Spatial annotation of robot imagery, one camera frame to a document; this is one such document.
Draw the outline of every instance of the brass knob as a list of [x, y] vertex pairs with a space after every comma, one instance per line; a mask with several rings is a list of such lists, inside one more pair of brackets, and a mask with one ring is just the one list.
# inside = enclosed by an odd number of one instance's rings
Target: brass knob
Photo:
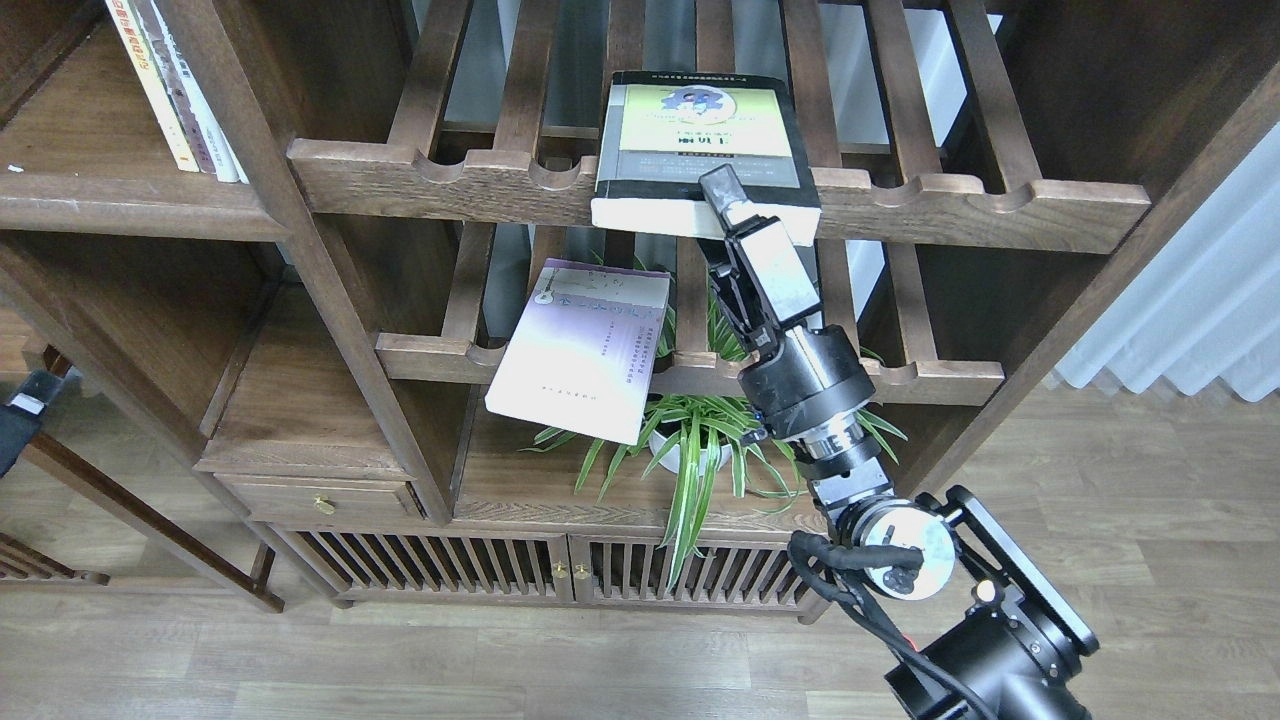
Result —
[[338, 506], [335, 506], [334, 503], [329, 502], [329, 497], [324, 496], [324, 495], [317, 495], [316, 496], [316, 505], [315, 505], [315, 507], [316, 507], [316, 512], [320, 512], [321, 515], [333, 515], [334, 512], [338, 511]]

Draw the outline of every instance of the book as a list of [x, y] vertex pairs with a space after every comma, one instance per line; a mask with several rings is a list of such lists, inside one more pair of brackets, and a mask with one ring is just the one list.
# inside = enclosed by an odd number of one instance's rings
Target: book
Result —
[[640, 438], [671, 275], [550, 259], [494, 374], [490, 413]]
[[613, 74], [591, 224], [724, 237], [698, 178], [733, 165], [762, 215], [813, 245], [822, 205], [795, 108], [782, 81], [762, 76], [627, 70]]
[[137, 1], [140, 8], [146, 6], [150, 10], [143, 10], [141, 13], [143, 24], [148, 24], [148, 19], [151, 18], [155, 19], [156, 28], [160, 33], [160, 42], [173, 59], [174, 76], [180, 88], [179, 91], [175, 91], [175, 94], [180, 94], [191, 108], [204, 141], [204, 146], [212, 163], [211, 172], [216, 174], [218, 179], [221, 182], [248, 182], [244, 178], [244, 173], [239, 169], [239, 163], [237, 163], [234, 155], [232, 155], [230, 143], [227, 142], [227, 136], [223, 135], [223, 128], [218, 124], [218, 119], [214, 117], [214, 110], [209, 106], [209, 101], [205, 99], [204, 91], [200, 90], [200, 83], [196, 82], [195, 73], [191, 72], [187, 59], [183, 58], [182, 50], [179, 50], [178, 44], [174, 42], [173, 33], [169, 32], [169, 24], [165, 23], [164, 15], [161, 15], [159, 8], [155, 6], [155, 0]]
[[106, 0], [106, 8], [111, 15], [111, 20], [115, 23], [116, 32], [120, 33], [124, 49], [133, 63], [133, 70], [142, 83], [142, 91], [147, 96], [147, 102], [151, 105], [151, 111], [160, 124], [160, 131], [164, 133], [165, 142], [169, 145], [169, 151], [178, 164], [178, 169], [198, 173], [200, 165], [196, 163], [191, 143], [187, 142], [187, 137], [182, 132], [178, 113], [169, 104], [169, 94], [165, 92], [164, 82], [160, 78], [160, 69], [156, 67], [151, 49], [147, 45], [146, 35], [138, 24], [138, 15], [134, 12], [133, 3], [131, 0]]
[[138, 27], [147, 40], [147, 47], [151, 50], [151, 58], [155, 60], [156, 69], [160, 70], [160, 82], [164, 83], [169, 104], [173, 105], [174, 111], [178, 114], [178, 124], [182, 126], [183, 137], [191, 145], [191, 151], [196, 156], [200, 172], [216, 172], [214, 158], [210, 155], [209, 146], [205, 143], [204, 135], [200, 131], [200, 122], [191, 108], [191, 99], [187, 97], [182, 79], [178, 77], [178, 67], [173, 53], [165, 45], [164, 32], [160, 27], [160, 13], [156, 10], [155, 3], [151, 0], [133, 0], [133, 12], [138, 17]]

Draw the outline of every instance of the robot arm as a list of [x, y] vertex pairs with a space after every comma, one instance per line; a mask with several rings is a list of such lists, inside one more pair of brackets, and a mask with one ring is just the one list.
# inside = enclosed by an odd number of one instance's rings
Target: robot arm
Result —
[[[755, 211], [730, 165], [700, 183], [724, 229], [723, 241], [699, 240], [712, 287], [760, 357], [739, 375], [760, 419], [744, 442], [787, 442], [827, 516], [827, 538], [792, 537], [796, 573], [899, 657], [886, 680], [913, 719], [1089, 717], [1066, 680], [1098, 648], [1092, 630], [966, 489], [951, 488], [946, 505], [895, 495], [876, 438], [858, 423], [876, 388], [842, 328], [809, 328], [822, 302], [781, 220]], [[876, 594], [924, 600], [956, 562], [977, 582], [975, 605], [918, 652]]]

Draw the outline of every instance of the yellow-green book cover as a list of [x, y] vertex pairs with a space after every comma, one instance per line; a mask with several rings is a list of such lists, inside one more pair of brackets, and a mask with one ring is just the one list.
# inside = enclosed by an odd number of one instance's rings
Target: yellow-green book cover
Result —
[[733, 165], [764, 215], [813, 243], [820, 205], [782, 81], [762, 76], [630, 70], [609, 87], [591, 223], [722, 237], [698, 178]]

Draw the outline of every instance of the white pot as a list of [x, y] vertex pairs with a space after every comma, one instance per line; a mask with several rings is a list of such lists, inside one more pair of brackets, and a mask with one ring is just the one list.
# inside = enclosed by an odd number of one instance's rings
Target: white pot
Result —
[[[662, 450], [663, 445], [667, 445], [667, 436], [662, 434], [660, 430], [654, 430], [653, 434], [649, 436], [649, 452], [653, 452], [654, 456], [657, 456], [658, 452]], [[728, 443], [724, 443], [724, 445], [721, 446], [721, 461], [719, 461], [719, 465], [716, 466], [717, 470], [719, 470], [726, 464], [728, 464], [728, 460], [731, 457], [730, 454], [732, 452], [732, 450], [733, 448], [730, 447]], [[698, 459], [698, 473], [699, 474], [707, 471], [707, 461], [708, 461], [708, 456], [710, 454], [707, 452], [705, 450], [701, 451], [701, 456]], [[658, 459], [658, 464], [678, 475], [680, 474], [680, 445], [677, 443], [675, 447], [672, 447], [671, 450], [668, 450], [666, 455], [663, 455], [662, 457], [659, 457]]]

